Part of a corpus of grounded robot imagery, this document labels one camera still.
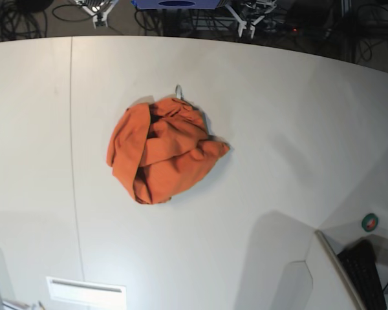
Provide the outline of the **blue box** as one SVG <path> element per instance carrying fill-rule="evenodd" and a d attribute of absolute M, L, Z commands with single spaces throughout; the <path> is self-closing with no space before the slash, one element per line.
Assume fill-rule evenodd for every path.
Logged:
<path fill-rule="evenodd" d="M 228 3 L 226 0 L 135 0 L 131 2 L 141 10 L 178 8 L 213 10 Z"/>

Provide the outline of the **grey metal hook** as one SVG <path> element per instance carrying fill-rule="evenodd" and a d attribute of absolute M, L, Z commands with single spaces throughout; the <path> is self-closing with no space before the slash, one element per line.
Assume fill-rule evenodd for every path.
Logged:
<path fill-rule="evenodd" d="M 183 96 L 183 93 L 182 93 L 182 87 L 180 85 L 177 85 L 175 87 L 175 97 L 177 99 L 181 99 L 181 100 L 184 99 L 184 96 Z"/>

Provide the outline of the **orange t-shirt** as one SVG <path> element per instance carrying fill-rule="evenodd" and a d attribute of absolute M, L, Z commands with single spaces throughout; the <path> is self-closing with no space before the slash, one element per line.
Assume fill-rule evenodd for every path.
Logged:
<path fill-rule="evenodd" d="M 178 98 L 129 107 L 116 124 L 106 162 L 140 204 L 168 202 L 202 180 L 228 153 L 202 112 Z"/>

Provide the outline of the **black keyboard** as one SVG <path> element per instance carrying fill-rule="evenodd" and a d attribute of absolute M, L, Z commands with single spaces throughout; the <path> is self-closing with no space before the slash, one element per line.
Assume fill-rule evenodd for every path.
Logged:
<path fill-rule="evenodd" d="M 376 255 L 372 243 L 361 240 L 338 254 L 346 274 L 366 309 L 386 310 L 387 304 L 376 268 Z"/>

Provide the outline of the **white partition board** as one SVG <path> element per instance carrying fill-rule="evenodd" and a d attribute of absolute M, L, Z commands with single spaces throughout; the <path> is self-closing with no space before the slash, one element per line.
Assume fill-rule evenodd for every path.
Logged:
<path fill-rule="evenodd" d="M 314 234 L 307 265 L 313 278 L 309 309 L 365 309 L 359 294 L 321 231 Z"/>

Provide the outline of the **green tape roll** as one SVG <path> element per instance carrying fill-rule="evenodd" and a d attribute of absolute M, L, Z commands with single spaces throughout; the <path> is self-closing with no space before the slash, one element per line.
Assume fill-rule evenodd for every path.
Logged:
<path fill-rule="evenodd" d="M 370 233 L 373 230 L 377 228 L 379 224 L 379 218 L 375 213 L 369 213 L 364 216 L 363 220 L 361 221 L 361 228 L 367 232 Z"/>

